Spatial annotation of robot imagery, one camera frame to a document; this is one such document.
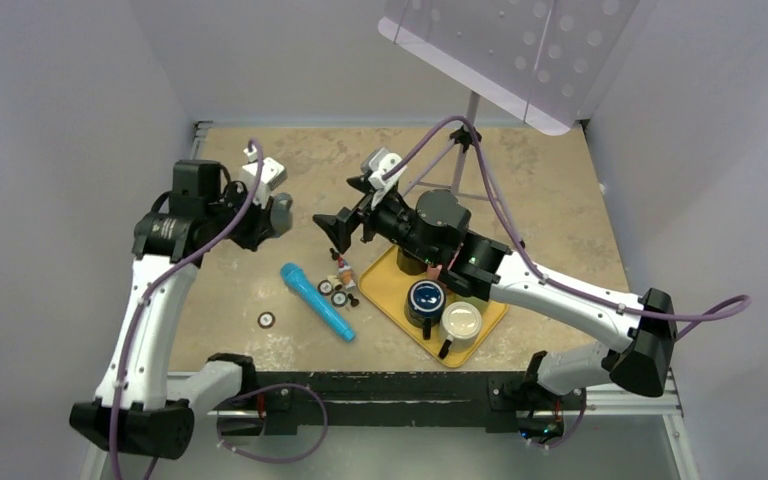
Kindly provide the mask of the dark blue ceramic mug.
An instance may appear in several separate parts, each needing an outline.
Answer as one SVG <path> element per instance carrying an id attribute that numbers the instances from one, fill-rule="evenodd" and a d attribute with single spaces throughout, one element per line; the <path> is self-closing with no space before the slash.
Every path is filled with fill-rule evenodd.
<path id="1" fill-rule="evenodd" d="M 435 280 L 418 280 L 408 289 L 404 313 L 408 322 L 430 340 L 433 328 L 439 324 L 446 308 L 447 296 Z"/>

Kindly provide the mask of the grey ceramic mug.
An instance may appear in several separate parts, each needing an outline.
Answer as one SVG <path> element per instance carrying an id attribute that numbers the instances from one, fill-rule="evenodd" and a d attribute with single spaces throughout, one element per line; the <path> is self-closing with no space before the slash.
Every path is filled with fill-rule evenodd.
<path id="1" fill-rule="evenodd" d="M 270 198 L 269 223 L 272 238 L 280 238 L 293 226 L 293 198 L 289 193 L 281 192 Z"/>

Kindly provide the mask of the black ceramic mug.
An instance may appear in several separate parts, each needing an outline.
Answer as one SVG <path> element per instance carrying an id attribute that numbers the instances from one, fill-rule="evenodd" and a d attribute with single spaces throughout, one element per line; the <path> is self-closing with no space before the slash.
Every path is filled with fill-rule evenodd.
<path id="1" fill-rule="evenodd" d="M 399 248 L 397 250 L 396 264 L 400 271 L 406 275 L 421 275 L 427 271 L 426 264 L 416 257 Z"/>

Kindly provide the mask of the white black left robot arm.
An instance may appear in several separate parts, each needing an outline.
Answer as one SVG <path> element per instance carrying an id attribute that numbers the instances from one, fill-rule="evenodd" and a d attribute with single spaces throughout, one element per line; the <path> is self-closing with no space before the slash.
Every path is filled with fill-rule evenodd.
<path id="1" fill-rule="evenodd" d="M 255 251 L 292 225 L 292 199 L 272 158 L 251 160 L 231 180 L 219 162 L 180 160 L 172 187 L 134 228 L 132 280 L 120 336 L 105 375 L 88 402 L 72 406 L 70 426 L 102 450 L 178 459 L 195 424 L 226 401 L 244 409 L 257 399 L 253 360 L 216 353 L 192 377 L 167 375 L 186 297 L 203 257 L 228 239 Z"/>

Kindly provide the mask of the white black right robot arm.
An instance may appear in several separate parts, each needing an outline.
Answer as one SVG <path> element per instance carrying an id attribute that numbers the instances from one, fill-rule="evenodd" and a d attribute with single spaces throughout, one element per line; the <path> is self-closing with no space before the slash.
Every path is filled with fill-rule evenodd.
<path id="1" fill-rule="evenodd" d="M 662 318 L 674 311 L 669 294 L 655 288 L 641 296 L 622 293 L 531 267 L 513 247 L 472 231 L 470 211 L 448 190 L 426 191 L 410 206 L 394 191 L 376 203 L 362 178 L 348 182 L 363 192 L 361 200 L 313 217 L 339 253 L 361 228 L 365 242 L 381 236 L 412 262 L 439 266 L 440 282 L 454 293 L 531 310 L 594 338 L 532 357 L 521 381 L 529 404 L 544 407 L 576 388 L 607 383 L 644 397 L 663 395 L 677 337 Z"/>

